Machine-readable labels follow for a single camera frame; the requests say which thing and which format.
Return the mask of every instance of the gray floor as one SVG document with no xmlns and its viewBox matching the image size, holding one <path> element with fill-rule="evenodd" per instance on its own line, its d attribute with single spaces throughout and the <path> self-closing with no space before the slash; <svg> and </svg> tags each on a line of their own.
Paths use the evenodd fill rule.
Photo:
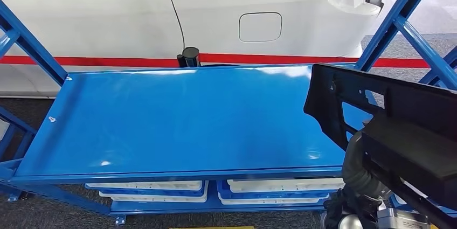
<svg viewBox="0 0 457 229">
<path fill-rule="evenodd" d="M 377 25 L 395 0 L 385 0 L 379 22 L 369 31 L 374 34 Z M 411 23 L 430 44 L 445 55 L 457 45 L 457 0 L 424 0 L 411 17 Z M 365 46 L 371 36 L 362 44 Z M 397 35 L 383 57 L 419 58 L 403 36 Z M 373 68 L 372 72 L 407 81 L 418 81 L 426 68 Z M 38 128 L 52 103 L 51 100 L 0 99 L 3 106 L 27 123 Z M 97 198 L 81 186 L 65 186 L 88 198 Z M 111 228 L 113 219 L 99 216 L 76 207 L 56 203 L 40 197 L 6 203 L 0 197 L 1 228 Z M 315 212 L 256 212 L 256 213 L 201 213 L 155 216 L 131 216 L 125 228 L 170 228 L 198 226 L 255 226 L 256 228 L 318 228 Z"/>
</svg>

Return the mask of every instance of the black cylindrical object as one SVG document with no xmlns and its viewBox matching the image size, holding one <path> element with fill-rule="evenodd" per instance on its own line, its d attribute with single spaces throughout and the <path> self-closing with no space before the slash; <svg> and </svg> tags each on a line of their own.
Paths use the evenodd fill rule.
<svg viewBox="0 0 457 229">
<path fill-rule="evenodd" d="M 200 51 L 196 47 L 186 47 L 183 50 L 182 56 L 186 62 L 187 67 L 200 66 L 200 60 L 198 57 L 199 54 L 200 54 Z"/>
<path fill-rule="evenodd" d="M 187 64 L 185 62 L 183 55 L 179 54 L 176 56 L 176 58 L 178 59 L 179 67 L 187 67 Z"/>
</svg>

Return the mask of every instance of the red stripe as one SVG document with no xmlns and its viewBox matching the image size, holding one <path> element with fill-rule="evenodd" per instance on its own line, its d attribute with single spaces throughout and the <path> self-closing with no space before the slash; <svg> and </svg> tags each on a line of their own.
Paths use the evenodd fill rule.
<svg viewBox="0 0 457 229">
<path fill-rule="evenodd" d="M 130 66 L 130 67 L 178 67 L 176 59 L 159 58 L 86 58 L 86 57 L 55 57 L 63 66 Z M 246 55 L 246 54 L 214 54 L 201 53 L 201 62 L 233 63 L 233 64 L 313 64 L 313 63 L 349 63 L 358 58 L 345 57 L 295 57 L 288 55 Z M 0 58 L 0 64 L 34 65 L 28 56 L 6 55 Z M 411 58 L 380 58 L 375 67 L 407 67 L 429 68 L 423 59 Z"/>
</svg>

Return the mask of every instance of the blue metal beam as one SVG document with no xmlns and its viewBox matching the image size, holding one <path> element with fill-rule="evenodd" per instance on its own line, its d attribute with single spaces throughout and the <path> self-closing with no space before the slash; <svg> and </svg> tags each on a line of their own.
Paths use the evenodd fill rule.
<svg viewBox="0 0 457 229">
<path fill-rule="evenodd" d="M 455 69 L 457 67 L 457 46 L 453 48 L 443 59 L 452 69 Z M 419 82 L 435 86 L 442 83 L 433 70 L 430 70 L 422 79 L 420 79 Z"/>
<path fill-rule="evenodd" d="M 2 58 L 11 46 L 19 38 L 19 32 L 15 30 L 7 31 L 2 38 L 0 38 L 0 58 Z"/>
<path fill-rule="evenodd" d="M 25 123 L 18 117 L 14 116 L 13 114 L 11 114 L 9 111 L 7 111 L 6 109 L 4 109 L 2 107 L 0 107 L 0 119 L 20 128 L 24 132 L 29 131 L 29 132 L 33 133 L 34 135 L 37 133 L 36 129 L 30 127 L 27 123 Z"/>
<path fill-rule="evenodd" d="M 454 69 L 424 40 L 406 18 L 398 16 L 393 20 L 393 23 L 428 65 L 430 65 L 433 72 L 443 81 L 447 88 L 457 90 L 457 74 L 455 74 Z"/>
<path fill-rule="evenodd" d="M 363 51 L 362 56 L 356 64 L 356 69 L 368 71 L 375 64 L 376 60 L 381 56 L 387 45 L 398 32 L 397 27 L 393 24 L 393 20 L 399 15 L 408 18 L 420 1 L 397 0 L 394 3 L 392 9 Z"/>
<path fill-rule="evenodd" d="M 22 141 L 20 142 L 13 159 L 24 157 L 25 153 L 27 152 L 27 149 L 29 148 L 30 143 L 32 142 L 32 139 L 33 134 L 31 132 L 26 132 L 24 134 L 24 137 L 22 138 Z"/>
<path fill-rule="evenodd" d="M 67 72 L 57 63 L 52 55 L 24 26 L 24 24 L 19 21 L 2 0 L 0 0 L 0 28 L 5 33 L 8 33 L 9 31 L 18 32 L 20 36 L 16 43 L 22 50 L 31 56 L 60 86 L 64 84 Z"/>
</svg>

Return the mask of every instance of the lower shelf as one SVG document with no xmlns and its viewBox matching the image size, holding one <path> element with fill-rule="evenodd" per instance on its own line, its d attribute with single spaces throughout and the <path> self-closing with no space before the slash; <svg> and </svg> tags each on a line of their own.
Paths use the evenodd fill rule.
<svg viewBox="0 0 457 229">
<path fill-rule="evenodd" d="M 161 202 L 120 202 L 113 201 L 110 215 L 123 214 L 164 214 L 202 212 L 255 212 L 285 210 L 324 210 L 319 204 L 275 204 L 275 205 L 223 205 L 217 195 L 215 181 L 208 185 L 207 201 L 204 203 L 161 203 Z"/>
</svg>

